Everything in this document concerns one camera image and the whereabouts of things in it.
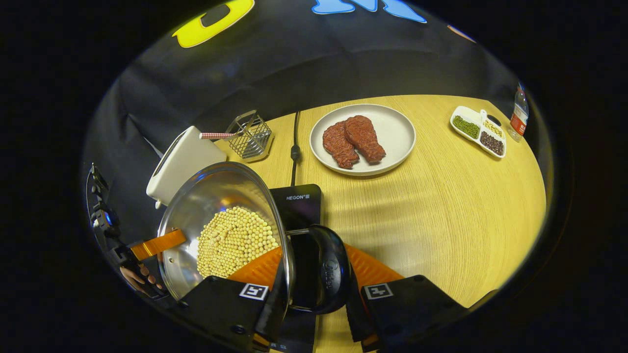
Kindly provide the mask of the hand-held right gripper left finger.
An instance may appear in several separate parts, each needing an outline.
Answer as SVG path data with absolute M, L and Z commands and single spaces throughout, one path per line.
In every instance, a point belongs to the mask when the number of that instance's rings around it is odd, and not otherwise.
M 182 297 L 183 317 L 237 353 L 278 342 L 294 286 L 294 246 L 269 250 L 227 278 L 207 277 Z

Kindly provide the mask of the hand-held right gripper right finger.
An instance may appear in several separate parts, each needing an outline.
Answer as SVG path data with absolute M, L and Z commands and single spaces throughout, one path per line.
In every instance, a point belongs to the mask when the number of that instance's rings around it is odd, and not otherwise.
M 345 305 L 352 340 L 364 353 L 406 353 L 467 314 L 423 275 L 404 277 L 346 244 L 353 279 Z

